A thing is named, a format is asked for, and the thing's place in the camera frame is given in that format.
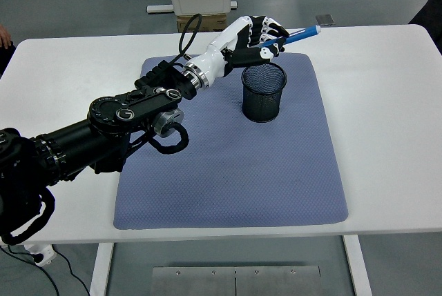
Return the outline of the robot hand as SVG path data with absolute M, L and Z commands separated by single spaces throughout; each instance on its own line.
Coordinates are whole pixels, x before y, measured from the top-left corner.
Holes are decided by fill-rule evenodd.
M 288 36 L 270 17 L 242 16 L 224 29 L 204 54 L 186 62 L 184 69 L 194 74 L 201 88 L 208 88 L 234 68 L 269 63 L 280 54 Z

